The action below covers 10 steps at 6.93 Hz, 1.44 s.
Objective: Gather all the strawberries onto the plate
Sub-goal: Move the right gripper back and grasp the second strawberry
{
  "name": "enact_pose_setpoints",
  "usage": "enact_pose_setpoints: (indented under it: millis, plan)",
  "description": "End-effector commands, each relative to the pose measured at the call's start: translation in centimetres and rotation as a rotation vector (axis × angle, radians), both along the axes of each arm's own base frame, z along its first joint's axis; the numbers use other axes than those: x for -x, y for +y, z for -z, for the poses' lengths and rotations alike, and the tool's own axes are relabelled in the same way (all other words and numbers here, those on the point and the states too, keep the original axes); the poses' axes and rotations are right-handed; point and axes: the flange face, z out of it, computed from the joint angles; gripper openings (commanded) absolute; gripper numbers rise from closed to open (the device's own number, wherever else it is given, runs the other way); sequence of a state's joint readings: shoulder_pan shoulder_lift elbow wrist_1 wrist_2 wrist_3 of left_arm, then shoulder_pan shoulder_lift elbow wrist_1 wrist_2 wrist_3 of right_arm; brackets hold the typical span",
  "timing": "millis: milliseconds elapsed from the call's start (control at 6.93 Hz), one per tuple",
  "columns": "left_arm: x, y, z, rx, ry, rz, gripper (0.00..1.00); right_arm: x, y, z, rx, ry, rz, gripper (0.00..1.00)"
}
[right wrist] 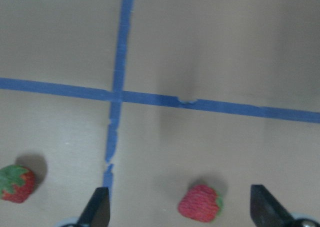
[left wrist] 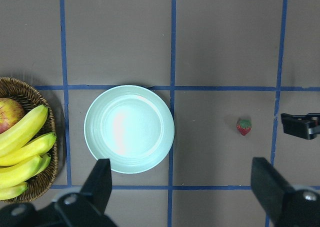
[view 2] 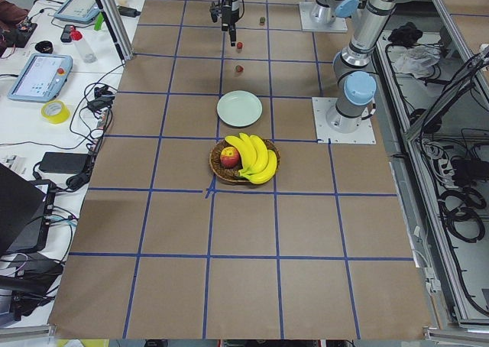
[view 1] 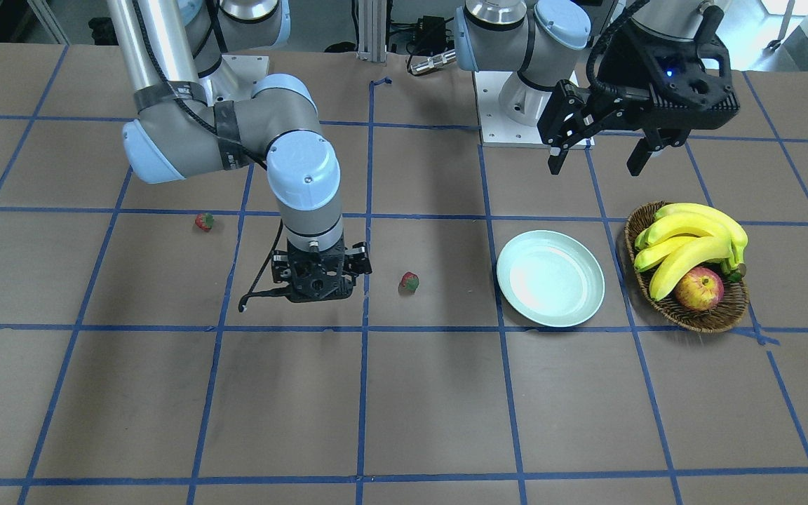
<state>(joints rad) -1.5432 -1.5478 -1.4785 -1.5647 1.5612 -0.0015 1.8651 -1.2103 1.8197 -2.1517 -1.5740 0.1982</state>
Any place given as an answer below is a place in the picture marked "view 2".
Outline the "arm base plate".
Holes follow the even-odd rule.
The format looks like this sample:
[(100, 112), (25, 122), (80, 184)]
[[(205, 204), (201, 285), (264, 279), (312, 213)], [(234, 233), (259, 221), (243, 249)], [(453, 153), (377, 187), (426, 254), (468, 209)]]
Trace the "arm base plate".
[(348, 26), (344, 18), (333, 15), (331, 8), (315, 2), (300, 2), (302, 31), (345, 34)]
[(357, 118), (336, 109), (336, 98), (312, 97), (316, 140), (320, 144), (376, 144), (368, 107)]

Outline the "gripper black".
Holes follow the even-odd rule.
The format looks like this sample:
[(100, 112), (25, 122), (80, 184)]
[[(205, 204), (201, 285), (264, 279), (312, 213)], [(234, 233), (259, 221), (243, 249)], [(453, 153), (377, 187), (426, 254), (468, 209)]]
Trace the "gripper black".
[(221, 18), (222, 31), (228, 31), (230, 37), (230, 45), (236, 45), (236, 23), (240, 18), (239, 0), (220, 0), (212, 2), (210, 6), (210, 15), (213, 23)]

